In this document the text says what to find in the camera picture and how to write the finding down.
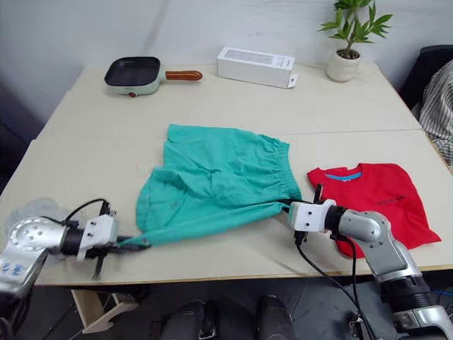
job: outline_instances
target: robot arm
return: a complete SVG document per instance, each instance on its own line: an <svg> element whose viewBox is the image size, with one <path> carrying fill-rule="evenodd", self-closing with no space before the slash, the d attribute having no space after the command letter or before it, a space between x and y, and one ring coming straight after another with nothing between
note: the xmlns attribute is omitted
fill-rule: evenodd
<svg viewBox="0 0 453 340"><path fill-rule="evenodd" d="M394 239L390 221L383 215L345 209L334 200L322 204L293 202L289 222L295 236L302 233L305 240L307 232L328 230L332 239L350 237L360 245L383 301L390 304L398 332L411 336L442 334L443 339L453 339L453 324L447 313L432 302L420 270L407 248Z"/></svg>
<svg viewBox="0 0 453 340"><path fill-rule="evenodd" d="M138 251L146 246L119 242L118 225L105 201L98 217L83 229L77 221L59 222L51 217L29 217L15 223L7 235L7 245L0 254L0 318L12 320L18 306L30 293L49 254L76 256L78 261L98 258L93 279L101 273L108 253Z"/></svg>

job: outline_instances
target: potted plant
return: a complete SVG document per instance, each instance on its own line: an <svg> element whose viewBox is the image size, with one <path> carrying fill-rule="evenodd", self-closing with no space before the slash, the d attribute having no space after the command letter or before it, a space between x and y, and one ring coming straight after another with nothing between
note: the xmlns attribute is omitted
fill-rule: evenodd
<svg viewBox="0 0 453 340"><path fill-rule="evenodd" d="M369 40L368 35L374 33L385 38L388 33L385 25L391 17L391 14L375 18L376 4L373 1L372 6L369 3L372 0L339 0L335 3L336 17L335 21L323 23L320 30L336 30L330 38L341 39L346 41L346 48L337 50L333 53L332 59L327 66L327 75L336 81L347 81L354 77L359 63L362 60L360 53L351 47L355 43L373 43ZM361 10L368 6L367 21L360 21Z"/></svg>

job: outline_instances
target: frying pan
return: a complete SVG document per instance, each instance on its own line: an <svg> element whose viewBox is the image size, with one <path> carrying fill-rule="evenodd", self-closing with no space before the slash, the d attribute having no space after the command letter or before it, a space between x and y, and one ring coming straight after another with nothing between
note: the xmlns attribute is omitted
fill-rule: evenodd
<svg viewBox="0 0 453 340"><path fill-rule="evenodd" d="M117 94L136 97L152 94L162 80L191 80L203 78L199 71L164 71L155 57L126 57L115 60L104 81Z"/></svg>

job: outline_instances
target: wrinkled fabric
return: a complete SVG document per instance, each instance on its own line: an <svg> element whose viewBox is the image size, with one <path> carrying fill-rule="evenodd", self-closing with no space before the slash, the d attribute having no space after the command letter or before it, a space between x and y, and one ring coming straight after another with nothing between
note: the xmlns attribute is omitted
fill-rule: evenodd
<svg viewBox="0 0 453 340"><path fill-rule="evenodd" d="M224 232L278 214L282 199L302 199L289 144L232 128L170 125L164 166L141 190L140 237L163 244Z"/></svg>

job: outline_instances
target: cardboard box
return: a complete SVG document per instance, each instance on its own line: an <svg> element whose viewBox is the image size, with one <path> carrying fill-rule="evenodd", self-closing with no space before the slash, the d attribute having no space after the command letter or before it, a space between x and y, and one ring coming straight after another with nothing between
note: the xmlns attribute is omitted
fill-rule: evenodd
<svg viewBox="0 0 453 340"><path fill-rule="evenodd" d="M297 75L292 74L294 58L286 55L224 47L217 56L219 77L249 83L294 87Z"/></svg>

